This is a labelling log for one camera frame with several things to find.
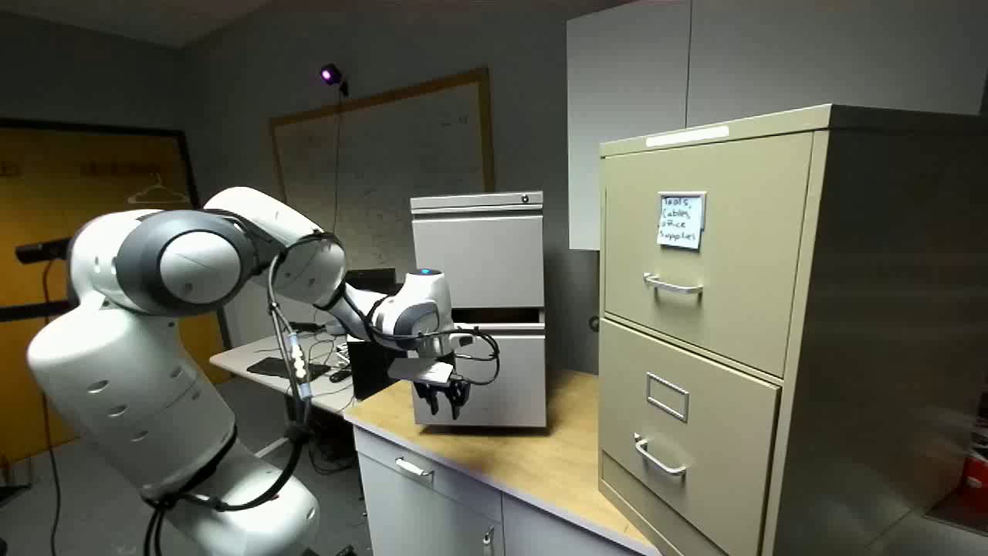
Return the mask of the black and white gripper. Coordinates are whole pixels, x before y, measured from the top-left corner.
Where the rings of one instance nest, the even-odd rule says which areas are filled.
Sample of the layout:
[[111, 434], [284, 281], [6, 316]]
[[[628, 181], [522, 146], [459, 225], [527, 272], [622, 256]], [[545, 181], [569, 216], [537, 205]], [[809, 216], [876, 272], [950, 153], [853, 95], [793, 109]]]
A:
[[448, 329], [448, 330], [418, 337], [412, 384], [414, 384], [414, 392], [427, 401], [429, 413], [440, 413], [434, 396], [445, 396], [451, 398], [451, 419], [453, 420], [459, 419], [477, 379], [466, 377], [456, 367], [456, 362], [459, 362], [459, 352], [471, 343], [477, 343], [477, 333], [462, 329]]

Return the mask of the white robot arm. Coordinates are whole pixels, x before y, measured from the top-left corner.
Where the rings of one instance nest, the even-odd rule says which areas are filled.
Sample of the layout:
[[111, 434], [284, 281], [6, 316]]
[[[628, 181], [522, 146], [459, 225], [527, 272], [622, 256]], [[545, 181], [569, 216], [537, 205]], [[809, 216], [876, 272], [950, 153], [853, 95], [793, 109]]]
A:
[[78, 305], [30, 340], [28, 367], [151, 506], [142, 556], [162, 556], [168, 527], [203, 556], [301, 556], [314, 532], [314, 496], [241, 446], [231, 409], [177, 330], [252, 278], [272, 300], [309, 304], [393, 349], [393, 370], [419, 398], [470, 398], [453, 370], [459, 329], [445, 278], [427, 268], [393, 298], [359, 290], [344, 245], [265, 193], [231, 187], [198, 211], [96, 216], [69, 263]]

